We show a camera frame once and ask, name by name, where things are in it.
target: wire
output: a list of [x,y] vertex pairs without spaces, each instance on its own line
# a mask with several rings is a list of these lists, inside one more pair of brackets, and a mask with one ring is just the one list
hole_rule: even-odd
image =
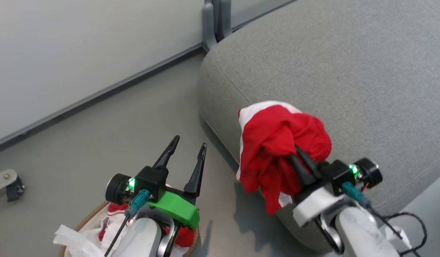
[[380,213],[374,210],[371,206],[369,207],[369,211],[370,213],[372,213],[372,215],[383,221],[383,223],[385,223],[386,226],[388,226],[391,229],[391,231],[393,231],[393,233],[396,234],[396,236],[398,236],[402,240],[401,233],[397,232],[396,229],[394,229],[393,226],[391,226],[391,224],[388,223],[388,221],[386,221],[385,217],[381,216]]
[[369,182],[367,182],[367,183],[363,186],[363,188],[361,189],[361,192],[364,192],[368,185],[369,185]]
[[114,246],[114,244],[117,241],[117,238],[119,238],[120,233],[122,232],[123,228],[125,227],[125,225],[127,224],[128,219],[130,218],[130,215],[126,215],[125,219],[122,222],[122,225],[119,228],[119,231],[117,231],[116,236],[114,236],[114,239],[112,240],[111,244],[109,245],[109,248],[107,249],[106,253],[104,254],[104,257],[107,257],[107,255],[109,254],[109,252],[112,250],[112,247]]
[[130,207],[130,205],[125,201],[125,199],[122,199],[122,203],[123,203],[124,205],[126,205],[127,207]]
[[413,214],[413,213],[410,213],[410,212],[396,213],[396,214],[393,214],[393,215],[390,215],[390,216],[384,216],[384,218],[387,218],[388,220],[390,220],[390,219],[392,219],[392,218],[396,218],[396,217],[399,217],[399,216],[406,216],[406,215],[408,215],[408,216],[412,216],[413,218],[416,218],[416,219],[420,222],[420,224],[421,224],[421,228],[422,228],[422,230],[423,230],[423,234],[424,234],[424,236],[423,236],[423,239],[422,239],[421,244],[420,244],[419,246],[417,246],[417,247],[413,247],[413,248],[411,248],[411,249],[409,249],[409,250],[407,250],[407,251],[404,251],[404,252],[399,252],[399,255],[404,256],[404,255],[406,255],[406,254],[412,252],[412,253],[415,254],[417,257],[419,257],[420,255],[419,255],[416,251],[417,251],[418,249],[420,249],[421,247],[423,247],[424,244],[426,244],[426,241],[427,241],[427,239],[428,239],[428,231],[427,231],[427,229],[426,229],[426,226],[424,225],[424,222],[421,220],[421,218],[419,218],[417,215],[415,215],[415,214]]

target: metal bracket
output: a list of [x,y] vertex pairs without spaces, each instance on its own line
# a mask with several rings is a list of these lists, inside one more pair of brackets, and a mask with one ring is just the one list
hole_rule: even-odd
[[163,212],[157,210],[156,208],[150,208],[150,206],[145,205],[139,209],[133,220],[138,220],[139,218],[151,218],[155,221],[163,221],[169,225],[169,233],[167,233],[160,241],[158,246],[157,257],[166,257],[171,255],[176,238],[179,234],[180,223],[174,221],[173,218],[164,214]]
[[369,218],[370,222],[377,226],[375,218],[364,208],[362,208],[358,202],[352,200],[350,197],[344,197],[339,202],[331,205],[327,210],[318,215],[314,219],[316,225],[321,230],[323,236],[327,239],[328,243],[337,253],[344,252],[344,243],[342,242],[339,233],[335,228],[331,226],[332,219],[341,213],[346,207],[355,207],[364,212],[364,214]]
[[217,45],[214,26],[214,5],[212,0],[204,0],[203,6],[203,47],[209,52]]
[[25,190],[17,172],[11,169],[0,172],[0,189],[5,187],[8,202],[18,200]]
[[217,39],[233,34],[231,29],[231,0],[217,0],[219,3]]

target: green gripper part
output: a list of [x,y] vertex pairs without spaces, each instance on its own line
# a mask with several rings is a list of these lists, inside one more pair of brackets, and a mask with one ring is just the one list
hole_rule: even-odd
[[157,208],[183,225],[189,226],[191,229],[198,227],[198,209],[179,195],[166,191],[157,203],[147,203],[150,207]]

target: gray floor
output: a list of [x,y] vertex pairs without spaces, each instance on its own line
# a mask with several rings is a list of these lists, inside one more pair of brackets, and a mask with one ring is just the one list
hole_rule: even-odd
[[[266,215],[259,195],[244,193],[234,175],[237,164],[199,119],[195,87],[202,58],[191,57],[1,150],[0,171],[17,170],[27,192],[14,203],[0,195],[0,257],[56,256],[57,228],[74,228],[104,201],[114,174],[132,176],[153,164],[175,135],[181,141],[168,183],[177,188],[189,179],[202,142],[208,145],[197,201],[202,245],[195,256],[316,256]],[[440,202],[429,201],[440,196],[440,180],[436,184],[407,207],[430,232],[422,256],[440,256]]]

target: metal leg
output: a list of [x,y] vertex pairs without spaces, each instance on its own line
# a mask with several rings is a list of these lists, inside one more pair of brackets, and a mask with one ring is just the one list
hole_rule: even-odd
[[231,0],[219,0],[218,39],[233,34],[231,29]]
[[214,5],[212,0],[204,0],[203,6],[203,47],[208,52],[217,45],[214,27]]

